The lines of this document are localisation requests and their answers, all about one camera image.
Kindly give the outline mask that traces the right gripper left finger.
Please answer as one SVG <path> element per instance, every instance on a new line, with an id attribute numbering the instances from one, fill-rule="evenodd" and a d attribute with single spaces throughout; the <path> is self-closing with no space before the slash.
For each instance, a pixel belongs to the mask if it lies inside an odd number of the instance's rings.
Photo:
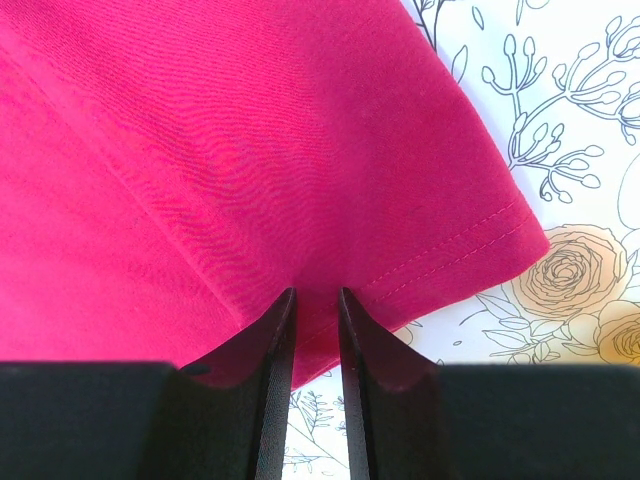
<path id="1" fill-rule="evenodd" d="M 278 479 L 296 293 L 182 367 L 5 362 L 5 479 Z"/>

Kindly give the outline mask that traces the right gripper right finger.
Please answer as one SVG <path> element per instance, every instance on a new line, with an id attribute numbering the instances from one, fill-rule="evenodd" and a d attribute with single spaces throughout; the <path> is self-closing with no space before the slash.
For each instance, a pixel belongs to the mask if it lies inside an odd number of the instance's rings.
<path id="1" fill-rule="evenodd" d="M 635 479 L 639 371 L 452 365 L 423 357 L 340 293 L 354 479 Z"/>

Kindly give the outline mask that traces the magenta t shirt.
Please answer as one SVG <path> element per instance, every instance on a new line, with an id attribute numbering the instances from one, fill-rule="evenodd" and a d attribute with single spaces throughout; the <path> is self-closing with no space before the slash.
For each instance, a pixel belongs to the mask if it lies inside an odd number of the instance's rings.
<path id="1" fill-rule="evenodd" d="M 1 356 L 185 365 L 298 297 L 396 330 L 548 240 L 398 1 L 5 1 Z"/>

